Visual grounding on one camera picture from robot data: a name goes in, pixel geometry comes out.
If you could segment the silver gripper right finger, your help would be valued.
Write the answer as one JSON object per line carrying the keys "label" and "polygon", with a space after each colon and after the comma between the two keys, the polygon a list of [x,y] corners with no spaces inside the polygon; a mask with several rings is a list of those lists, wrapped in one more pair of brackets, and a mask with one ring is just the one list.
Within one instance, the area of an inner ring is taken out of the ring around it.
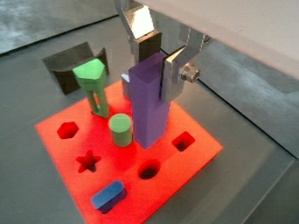
{"label": "silver gripper right finger", "polygon": [[200,76],[200,69],[191,63],[200,53],[204,44],[209,40],[205,34],[181,25],[180,38],[185,43],[176,49],[162,61],[162,81],[160,96],[165,102],[171,102],[183,92],[184,82],[193,83]]}

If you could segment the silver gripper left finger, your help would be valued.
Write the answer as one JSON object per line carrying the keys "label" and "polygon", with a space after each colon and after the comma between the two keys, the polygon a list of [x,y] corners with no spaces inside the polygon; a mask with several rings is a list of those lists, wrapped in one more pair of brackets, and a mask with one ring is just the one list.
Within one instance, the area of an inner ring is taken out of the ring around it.
{"label": "silver gripper left finger", "polygon": [[125,27],[134,63],[160,52],[162,34],[154,29],[149,8],[133,0],[114,0],[116,12]]}

